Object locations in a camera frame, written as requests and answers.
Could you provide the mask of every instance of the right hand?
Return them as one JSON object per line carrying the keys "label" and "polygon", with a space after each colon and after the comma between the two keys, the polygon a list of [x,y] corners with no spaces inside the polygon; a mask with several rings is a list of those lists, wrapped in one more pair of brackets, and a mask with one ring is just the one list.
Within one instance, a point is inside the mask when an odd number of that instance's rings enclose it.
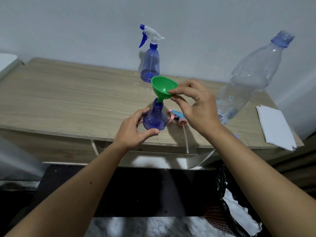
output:
{"label": "right hand", "polygon": [[[190,126],[200,134],[206,134],[205,132],[210,128],[222,126],[217,114],[215,95],[196,79],[182,82],[168,93],[173,95],[171,100],[179,105]],[[179,96],[182,94],[196,102],[189,106],[186,100]]]}

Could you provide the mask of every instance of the paper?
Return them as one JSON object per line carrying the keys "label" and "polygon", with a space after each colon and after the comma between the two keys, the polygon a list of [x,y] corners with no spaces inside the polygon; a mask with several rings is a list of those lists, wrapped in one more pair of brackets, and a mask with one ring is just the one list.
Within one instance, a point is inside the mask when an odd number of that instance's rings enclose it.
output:
{"label": "paper", "polygon": [[237,200],[233,199],[232,193],[227,188],[223,200],[227,203],[232,217],[250,236],[254,236],[262,230],[262,223],[257,223],[251,215],[248,214],[248,209],[243,208],[238,204]]}
{"label": "paper", "polygon": [[282,112],[263,105],[256,106],[256,109],[265,141],[294,151],[296,143]]}

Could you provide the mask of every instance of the tabletop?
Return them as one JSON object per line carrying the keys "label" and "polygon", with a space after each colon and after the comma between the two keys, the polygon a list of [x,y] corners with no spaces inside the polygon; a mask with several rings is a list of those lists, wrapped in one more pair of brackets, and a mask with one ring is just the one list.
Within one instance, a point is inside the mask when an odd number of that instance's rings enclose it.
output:
{"label": "tabletop", "polygon": [[[167,77],[177,83],[186,80]],[[215,93],[225,85],[205,80],[202,83]],[[142,81],[136,71],[34,58],[0,81],[0,127],[113,141],[121,122],[136,110],[150,106],[155,98],[151,84]],[[276,148],[264,140],[257,105],[276,108],[265,91],[257,92],[226,127],[250,148]],[[181,111],[169,99],[164,100],[164,108]],[[145,131],[143,125],[138,129]],[[186,133],[189,146],[212,147],[189,125]],[[293,134],[297,146],[302,146]],[[167,125],[144,144],[183,147],[183,129],[178,124]]]}

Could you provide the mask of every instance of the stack of paper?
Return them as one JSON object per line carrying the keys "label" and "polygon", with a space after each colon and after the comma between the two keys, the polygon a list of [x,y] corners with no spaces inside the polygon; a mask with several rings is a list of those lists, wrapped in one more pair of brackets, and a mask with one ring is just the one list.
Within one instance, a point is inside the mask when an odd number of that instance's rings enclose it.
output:
{"label": "stack of paper", "polygon": [[286,150],[295,150],[296,143],[293,134],[282,112],[263,105],[256,108],[265,141]]}

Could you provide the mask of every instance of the spray bottle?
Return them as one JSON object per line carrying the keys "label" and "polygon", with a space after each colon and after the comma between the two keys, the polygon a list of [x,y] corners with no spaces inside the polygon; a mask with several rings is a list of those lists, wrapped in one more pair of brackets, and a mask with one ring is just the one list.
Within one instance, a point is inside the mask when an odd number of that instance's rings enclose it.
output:
{"label": "spray bottle", "polygon": [[144,45],[147,38],[151,39],[150,48],[147,50],[142,71],[140,77],[143,81],[150,83],[150,80],[159,75],[159,52],[157,51],[158,43],[157,40],[164,39],[158,32],[154,29],[140,25],[140,29],[143,30],[143,39],[139,45],[139,48]]}

